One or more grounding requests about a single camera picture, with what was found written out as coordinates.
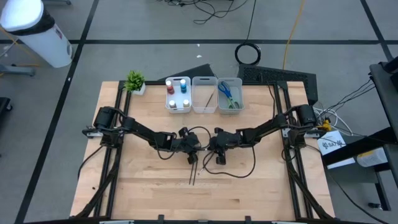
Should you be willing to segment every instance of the potted plant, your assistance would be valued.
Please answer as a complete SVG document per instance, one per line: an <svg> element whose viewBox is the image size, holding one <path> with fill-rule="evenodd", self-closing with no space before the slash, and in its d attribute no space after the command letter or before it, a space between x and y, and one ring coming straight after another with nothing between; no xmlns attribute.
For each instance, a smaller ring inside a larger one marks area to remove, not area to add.
<svg viewBox="0 0 398 224"><path fill-rule="evenodd" d="M132 91L132 94L143 95L145 92L145 78L141 71L131 70L127 76L127 81L124 83L124 88L127 91Z"/></svg>

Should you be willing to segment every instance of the small green plant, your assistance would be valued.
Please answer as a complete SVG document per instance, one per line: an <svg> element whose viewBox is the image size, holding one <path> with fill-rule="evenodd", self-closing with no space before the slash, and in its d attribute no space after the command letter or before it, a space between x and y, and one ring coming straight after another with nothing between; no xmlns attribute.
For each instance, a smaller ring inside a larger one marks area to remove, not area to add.
<svg viewBox="0 0 398 224"><path fill-rule="evenodd" d="M141 71L131 70L127 76L127 81L124 83L124 88L127 91L139 91L142 84L144 84L145 78L142 76Z"/></svg>

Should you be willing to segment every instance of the wooden table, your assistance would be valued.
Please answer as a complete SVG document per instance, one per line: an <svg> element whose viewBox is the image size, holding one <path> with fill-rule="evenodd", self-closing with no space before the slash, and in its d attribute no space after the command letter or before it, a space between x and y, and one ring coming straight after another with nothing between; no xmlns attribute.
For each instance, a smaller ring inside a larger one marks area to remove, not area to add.
<svg viewBox="0 0 398 224"><path fill-rule="evenodd" d="M290 82L292 106L307 103L303 83ZM114 106L118 82L103 82L95 113L102 106ZM132 96L129 116L154 131L177 132L180 128L204 126L212 133L215 127L234 132L237 128L256 127L272 117L273 100L268 86L243 86L245 110L239 115L170 114L164 107L165 87L149 85L144 96ZM204 130L196 129L201 142L208 142ZM124 138L121 166L114 199L113 219L156 220L159 214L168 220L295 220L285 161L281 158L280 132L270 134L254 148L256 169L245 179L211 175L203 171L195 186L189 185L191 165L187 155L176 153L163 161L148 143L132 134ZM100 138L89 139L85 157L98 148ZM307 144L317 147L316 140ZM98 188L104 152L90 159L81 171L71 215L80 212ZM319 204L334 216L330 193L320 154L311 148L301 150L308 189ZM198 171L207 152L199 152ZM227 164L209 163L213 171L247 174L253 163L251 149L233 149L226 154ZM302 216L305 216L301 191L297 188ZM104 214L108 193L104 194Z"/></svg>

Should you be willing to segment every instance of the white trash can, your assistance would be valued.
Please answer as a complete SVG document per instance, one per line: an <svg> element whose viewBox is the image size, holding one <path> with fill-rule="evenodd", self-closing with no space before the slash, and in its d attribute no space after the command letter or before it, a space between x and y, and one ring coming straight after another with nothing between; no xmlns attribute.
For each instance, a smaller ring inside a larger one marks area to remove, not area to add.
<svg viewBox="0 0 398 224"><path fill-rule="evenodd" d="M53 67L64 67L72 62L72 46L41 0L8 0L0 24Z"/></svg>

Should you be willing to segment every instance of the white pot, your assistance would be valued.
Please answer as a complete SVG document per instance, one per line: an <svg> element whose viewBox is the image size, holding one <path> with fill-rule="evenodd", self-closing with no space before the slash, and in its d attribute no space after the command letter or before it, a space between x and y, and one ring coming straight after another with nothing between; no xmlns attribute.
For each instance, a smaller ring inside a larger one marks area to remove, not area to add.
<svg viewBox="0 0 398 224"><path fill-rule="evenodd" d="M145 83L142 84L140 90L134 90L134 91L132 92L132 94L142 96L142 95L144 94L144 92L145 92Z"/></svg>

